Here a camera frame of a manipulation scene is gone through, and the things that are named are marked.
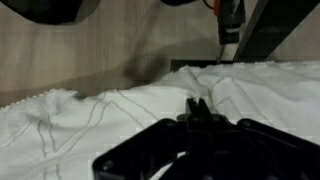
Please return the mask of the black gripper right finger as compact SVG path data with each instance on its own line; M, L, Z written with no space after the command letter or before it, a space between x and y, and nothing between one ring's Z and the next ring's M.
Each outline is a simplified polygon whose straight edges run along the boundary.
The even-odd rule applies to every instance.
M212 118L212 114L211 111L209 109L209 107L207 106L206 102L204 99L200 99L198 102L198 106L199 106L199 111L200 111L200 115L206 119L211 119Z

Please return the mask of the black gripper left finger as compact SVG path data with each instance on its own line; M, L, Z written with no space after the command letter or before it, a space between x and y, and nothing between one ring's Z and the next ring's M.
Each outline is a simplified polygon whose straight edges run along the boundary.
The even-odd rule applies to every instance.
M196 120L199 118L198 116L198 104L195 99L188 98L186 100L186 115L187 119Z

